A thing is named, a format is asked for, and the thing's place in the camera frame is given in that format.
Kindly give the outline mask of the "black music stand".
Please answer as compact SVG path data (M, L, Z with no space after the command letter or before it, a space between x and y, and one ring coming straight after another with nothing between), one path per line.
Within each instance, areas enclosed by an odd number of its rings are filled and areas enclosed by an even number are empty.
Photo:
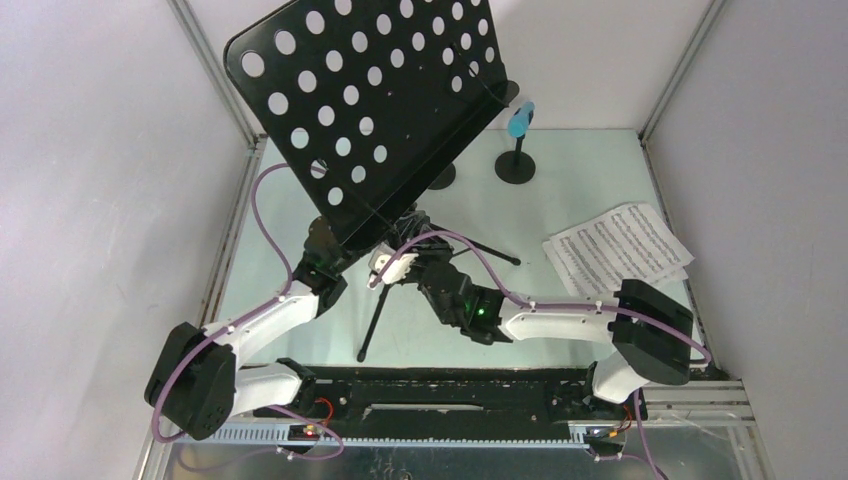
M291 1L225 45L236 91L351 264L516 97L486 1Z

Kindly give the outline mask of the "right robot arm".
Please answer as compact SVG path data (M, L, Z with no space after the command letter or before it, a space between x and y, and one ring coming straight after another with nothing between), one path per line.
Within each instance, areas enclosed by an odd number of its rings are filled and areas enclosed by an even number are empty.
M610 416L650 383L688 383L698 344L692 313L680 303L637 279L605 299L543 300L514 293L500 279L483 287L453 265L448 242L457 237L444 230L412 237L374 278L415 284L442 324L482 345L551 339L608 347L590 364L581 392L593 417Z

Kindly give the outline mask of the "sheet music page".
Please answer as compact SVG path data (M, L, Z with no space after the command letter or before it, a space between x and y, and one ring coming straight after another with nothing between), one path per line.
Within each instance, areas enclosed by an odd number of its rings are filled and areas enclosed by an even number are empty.
M617 291L640 280L653 287L686 280L694 256L647 203L621 204L554 234L542 249L572 296Z
M607 224L566 232L543 242L542 249L573 296L611 293L631 279L653 287L682 281L694 260L673 238Z

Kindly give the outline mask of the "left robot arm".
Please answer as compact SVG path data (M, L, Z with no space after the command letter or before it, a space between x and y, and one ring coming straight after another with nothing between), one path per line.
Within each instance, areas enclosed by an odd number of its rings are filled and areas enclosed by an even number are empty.
M316 403L311 370L290 358L253 367L247 362L329 310L347 287L342 273L351 262L328 223L317 218L281 292L230 322L174 327L144 392L154 409L155 439L170 443L188 435L204 440L232 416L274 406L297 417L311 412Z

